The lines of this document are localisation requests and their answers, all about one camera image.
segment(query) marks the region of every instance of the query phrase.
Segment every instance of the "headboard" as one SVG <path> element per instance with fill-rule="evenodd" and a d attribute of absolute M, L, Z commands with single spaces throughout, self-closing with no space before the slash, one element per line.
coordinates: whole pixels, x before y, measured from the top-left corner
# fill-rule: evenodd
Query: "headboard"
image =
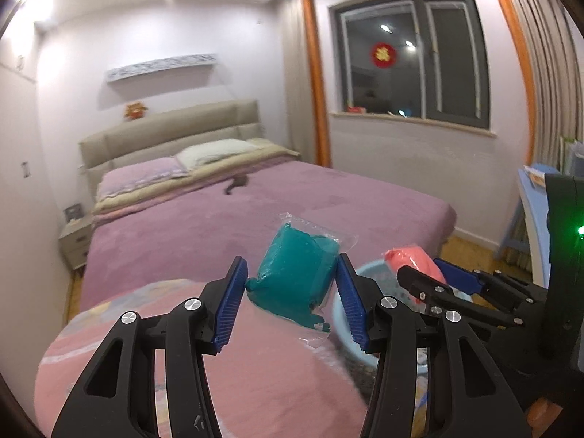
<path fill-rule="evenodd" d="M 196 105 L 124 122 L 79 142 L 91 195 L 105 173 L 225 138 L 262 136 L 256 100 Z"/>

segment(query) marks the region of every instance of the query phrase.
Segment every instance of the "white pillow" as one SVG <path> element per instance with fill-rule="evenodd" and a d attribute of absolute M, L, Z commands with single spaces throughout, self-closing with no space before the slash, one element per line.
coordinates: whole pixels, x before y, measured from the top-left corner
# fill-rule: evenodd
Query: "white pillow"
<path fill-rule="evenodd" d="M 195 169 L 202 165 L 218 161 L 230 156 L 259 150 L 260 147 L 243 140 L 228 138 L 209 143 L 201 143 L 185 148 L 176 155 L 186 169 Z"/>

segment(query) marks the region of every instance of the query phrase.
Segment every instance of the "blue desk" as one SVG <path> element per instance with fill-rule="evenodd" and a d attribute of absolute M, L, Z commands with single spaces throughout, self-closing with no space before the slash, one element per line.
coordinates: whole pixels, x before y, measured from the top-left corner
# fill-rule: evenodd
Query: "blue desk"
<path fill-rule="evenodd" d="M 533 168 L 544 173 L 558 173 L 546 165 L 534 164 Z M 547 194 L 545 189 L 533 186 L 523 169 L 519 171 L 519 194 L 525 212 L 525 224 L 529 236 L 533 283 L 548 288 L 550 283 L 550 232 L 547 229 Z"/>

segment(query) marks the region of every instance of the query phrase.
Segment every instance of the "window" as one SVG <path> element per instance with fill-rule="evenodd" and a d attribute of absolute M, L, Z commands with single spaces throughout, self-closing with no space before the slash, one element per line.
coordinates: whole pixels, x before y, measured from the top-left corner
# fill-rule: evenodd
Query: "window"
<path fill-rule="evenodd" d="M 337 11 L 337 27 L 345 109 L 489 128 L 474 0 L 377 0 Z"/>

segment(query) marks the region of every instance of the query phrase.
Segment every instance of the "blue gripper pad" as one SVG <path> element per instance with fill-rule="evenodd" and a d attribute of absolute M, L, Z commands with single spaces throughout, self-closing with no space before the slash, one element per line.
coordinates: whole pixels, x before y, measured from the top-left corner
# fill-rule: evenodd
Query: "blue gripper pad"
<path fill-rule="evenodd" d="M 446 283 L 451 287 L 459 289 L 467 295 L 478 294 L 483 289 L 482 284 L 474 273 L 457 267 L 441 258 L 435 258 L 434 263 L 444 275 Z"/>
<path fill-rule="evenodd" d="M 247 280 L 247 262 L 243 258 L 239 261 L 231 278 L 228 278 L 225 294 L 221 299 L 217 315 L 215 316 L 215 337 L 213 344 L 217 351 L 229 342 L 231 331 L 237 316 L 237 310 L 245 291 L 245 281 Z"/>
<path fill-rule="evenodd" d="M 335 275 L 335 282 L 345 310 L 347 323 L 355 341 L 361 350 L 366 350 L 369 347 L 369 334 L 367 333 L 367 311 L 363 306 L 363 302 L 359 297 L 357 288 L 353 283 L 353 276 L 351 275 L 351 267 L 347 266 L 342 257 L 337 262 L 337 273 Z"/>

